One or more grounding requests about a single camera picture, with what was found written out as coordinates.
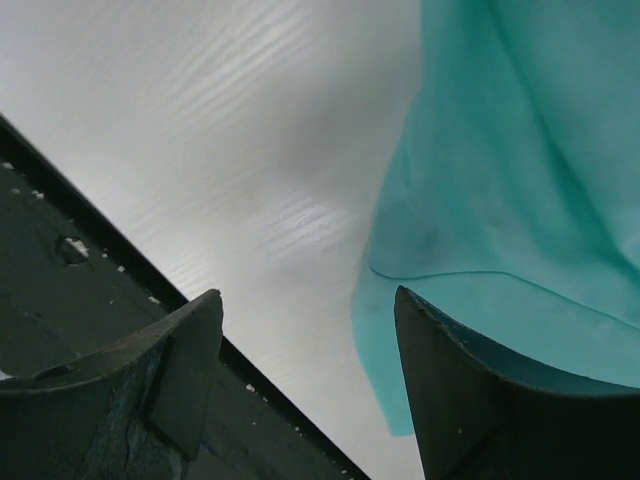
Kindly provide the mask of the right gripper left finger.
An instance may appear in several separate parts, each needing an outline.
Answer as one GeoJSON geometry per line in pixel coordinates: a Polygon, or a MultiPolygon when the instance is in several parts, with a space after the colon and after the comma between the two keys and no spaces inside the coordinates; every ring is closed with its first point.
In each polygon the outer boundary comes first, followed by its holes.
{"type": "Polygon", "coordinates": [[[1,383],[4,479],[184,479],[222,339],[219,291],[30,378],[1,383]]]}

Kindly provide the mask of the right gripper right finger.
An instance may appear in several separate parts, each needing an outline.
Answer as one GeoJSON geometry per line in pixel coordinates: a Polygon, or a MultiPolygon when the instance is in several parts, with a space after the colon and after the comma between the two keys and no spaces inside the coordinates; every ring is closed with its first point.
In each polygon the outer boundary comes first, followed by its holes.
{"type": "Polygon", "coordinates": [[[426,478],[638,478],[638,389],[521,355],[405,287],[394,315],[426,478]]]}

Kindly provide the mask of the teal t-shirt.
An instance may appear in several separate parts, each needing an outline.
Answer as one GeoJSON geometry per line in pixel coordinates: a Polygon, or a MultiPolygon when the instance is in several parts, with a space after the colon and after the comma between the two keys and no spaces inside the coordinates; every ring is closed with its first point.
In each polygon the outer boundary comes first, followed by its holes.
{"type": "Polygon", "coordinates": [[[424,79],[353,299],[387,425],[413,431],[406,286],[592,390],[639,384],[639,5],[425,1],[424,79]]]}

